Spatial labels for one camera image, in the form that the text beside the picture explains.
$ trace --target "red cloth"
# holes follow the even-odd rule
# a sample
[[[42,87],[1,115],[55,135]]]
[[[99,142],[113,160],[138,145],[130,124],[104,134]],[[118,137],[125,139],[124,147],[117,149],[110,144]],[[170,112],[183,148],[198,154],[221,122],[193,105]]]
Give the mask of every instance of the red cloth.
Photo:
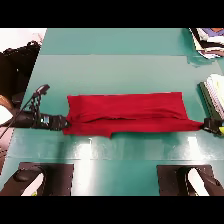
[[[110,137],[114,132],[200,130],[189,120],[181,92],[68,96],[71,127],[64,134]]]

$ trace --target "table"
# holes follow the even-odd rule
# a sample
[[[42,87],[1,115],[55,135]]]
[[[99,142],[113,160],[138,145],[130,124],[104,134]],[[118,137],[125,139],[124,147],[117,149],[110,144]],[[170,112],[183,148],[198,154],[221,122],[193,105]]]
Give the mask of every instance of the table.
[[[181,91],[189,118],[203,121],[208,111],[197,84],[223,71],[223,59],[195,51],[186,28],[48,29],[24,101],[47,83],[41,112],[66,116],[68,94]],[[74,163],[72,195],[159,195],[159,164],[211,164],[224,184],[223,144],[203,130],[108,139],[16,129],[0,187],[20,162]]]

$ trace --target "teal tabletop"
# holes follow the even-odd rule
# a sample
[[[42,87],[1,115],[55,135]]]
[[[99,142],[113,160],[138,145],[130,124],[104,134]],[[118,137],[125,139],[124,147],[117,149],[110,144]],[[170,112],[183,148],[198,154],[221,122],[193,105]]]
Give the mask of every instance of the teal tabletop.
[[[48,29],[24,102],[49,84],[40,110],[68,114],[67,95],[183,92],[190,119],[208,116],[198,83],[223,75],[224,60],[207,60],[186,28]],[[64,136],[16,129],[0,188],[20,162],[73,163],[72,195],[159,195],[156,165],[211,164],[224,184],[224,138],[203,130]]]

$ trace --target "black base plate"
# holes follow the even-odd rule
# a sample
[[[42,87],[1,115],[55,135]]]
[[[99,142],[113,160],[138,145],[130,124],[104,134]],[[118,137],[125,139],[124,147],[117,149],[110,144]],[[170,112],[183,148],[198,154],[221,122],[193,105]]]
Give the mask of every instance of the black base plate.
[[[46,184],[43,196],[70,196],[72,187],[73,164],[56,163],[20,163],[19,169],[29,169],[32,166],[47,167]]]
[[[176,178],[176,171],[180,167],[199,168],[206,174],[214,177],[211,165],[158,165],[158,181],[160,196],[178,196],[179,188]]]

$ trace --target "white floor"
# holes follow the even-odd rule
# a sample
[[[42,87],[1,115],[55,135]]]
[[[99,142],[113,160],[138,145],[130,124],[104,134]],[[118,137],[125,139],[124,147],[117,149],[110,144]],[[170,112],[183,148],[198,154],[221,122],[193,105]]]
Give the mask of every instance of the white floor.
[[[41,42],[47,28],[0,28],[0,52],[7,48],[18,48],[29,41]]]

